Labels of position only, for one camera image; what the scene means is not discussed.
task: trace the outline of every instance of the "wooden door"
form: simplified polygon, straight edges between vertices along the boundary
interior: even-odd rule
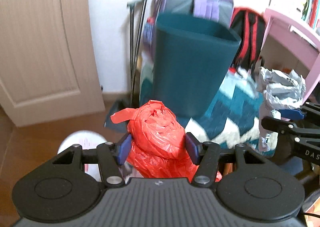
[[[17,126],[104,110],[88,0],[0,0],[0,104]]]

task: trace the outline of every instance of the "baseboard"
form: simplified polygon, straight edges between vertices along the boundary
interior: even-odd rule
[[[129,98],[130,92],[102,92],[103,102],[114,102],[117,99]]]

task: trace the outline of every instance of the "red and black backpack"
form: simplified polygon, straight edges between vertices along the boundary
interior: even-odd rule
[[[235,7],[230,28],[242,39],[232,66],[234,68],[240,66],[253,72],[260,55],[266,29],[265,19],[261,14],[250,8]]]

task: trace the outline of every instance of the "backpack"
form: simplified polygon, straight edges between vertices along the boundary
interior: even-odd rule
[[[266,29],[265,19],[250,8],[235,7],[230,28],[242,39],[232,66],[236,69],[241,67],[253,74],[259,59],[261,59],[261,66],[264,64],[264,60],[259,55]]]
[[[154,0],[153,15],[148,18],[143,31],[143,42],[154,57],[154,23],[158,13],[190,14],[210,19],[229,27],[233,13],[233,0]]]

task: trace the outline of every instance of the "purple backpack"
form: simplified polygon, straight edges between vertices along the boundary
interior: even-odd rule
[[[154,0],[154,11],[148,18],[143,31],[143,41],[154,57],[153,25],[162,12],[192,14],[195,17],[210,19],[230,27],[233,0]]]

